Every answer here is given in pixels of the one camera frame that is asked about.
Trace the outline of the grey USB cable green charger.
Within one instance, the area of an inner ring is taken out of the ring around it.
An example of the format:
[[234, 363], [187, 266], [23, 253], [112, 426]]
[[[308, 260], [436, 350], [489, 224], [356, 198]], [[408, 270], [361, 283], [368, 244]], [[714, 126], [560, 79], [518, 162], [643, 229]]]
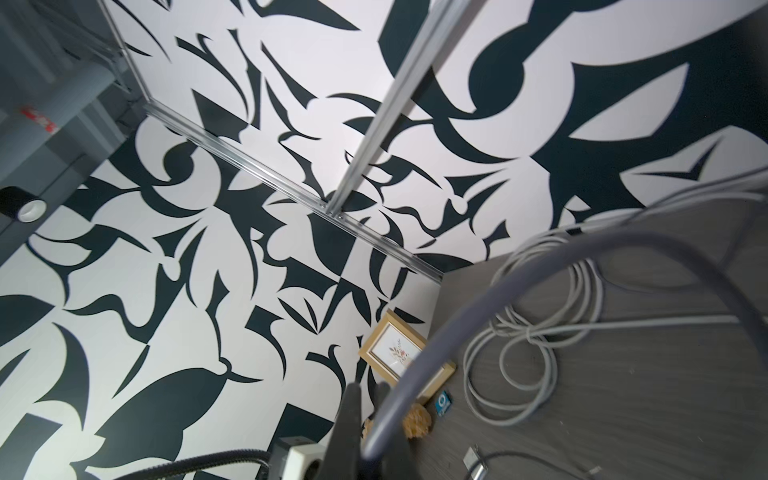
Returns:
[[654, 232], [613, 230], [581, 236], [511, 272], [455, 314], [406, 369], [376, 414], [361, 447], [361, 459], [381, 459], [403, 416], [448, 357], [504, 306], [559, 271], [588, 258], [621, 248], [653, 250], [686, 268], [734, 315], [762, 361], [767, 360], [767, 323], [758, 309], [722, 271], [692, 246]]

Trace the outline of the grey USB cable yellow charger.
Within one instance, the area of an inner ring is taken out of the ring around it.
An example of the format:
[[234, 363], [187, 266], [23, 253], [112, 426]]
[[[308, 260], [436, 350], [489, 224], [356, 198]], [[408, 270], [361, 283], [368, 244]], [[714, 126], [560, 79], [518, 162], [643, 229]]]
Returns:
[[483, 452], [478, 462], [487, 479], [599, 479], [601, 466], [586, 466], [567, 457], [550, 458], [516, 450]]

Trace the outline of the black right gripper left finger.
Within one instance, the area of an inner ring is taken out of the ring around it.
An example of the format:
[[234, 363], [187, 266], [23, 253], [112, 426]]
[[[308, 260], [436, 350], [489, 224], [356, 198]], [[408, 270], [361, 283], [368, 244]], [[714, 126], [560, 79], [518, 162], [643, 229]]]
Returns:
[[359, 384], [353, 383], [346, 387], [342, 396], [332, 435], [317, 475], [319, 480], [358, 478], [361, 426], [361, 388]]

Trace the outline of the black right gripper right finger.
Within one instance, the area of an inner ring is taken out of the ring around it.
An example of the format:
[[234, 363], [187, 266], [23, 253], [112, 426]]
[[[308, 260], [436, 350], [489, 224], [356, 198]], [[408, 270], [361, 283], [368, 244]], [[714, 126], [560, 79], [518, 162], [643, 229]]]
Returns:
[[[379, 410], [391, 388], [388, 383], [379, 383], [374, 393], [373, 424], [378, 421]], [[394, 431], [392, 438], [377, 467], [377, 479], [416, 480], [420, 479], [416, 462], [413, 459], [408, 439], [402, 428], [402, 421]]]

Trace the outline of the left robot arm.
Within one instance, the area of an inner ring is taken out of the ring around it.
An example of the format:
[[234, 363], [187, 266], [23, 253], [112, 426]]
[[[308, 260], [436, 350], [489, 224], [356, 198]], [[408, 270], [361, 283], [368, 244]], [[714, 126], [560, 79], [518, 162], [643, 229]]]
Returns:
[[168, 479], [197, 471], [239, 463], [255, 463], [269, 470], [271, 454], [257, 449], [238, 449], [196, 456], [157, 465], [119, 477], [119, 480]]

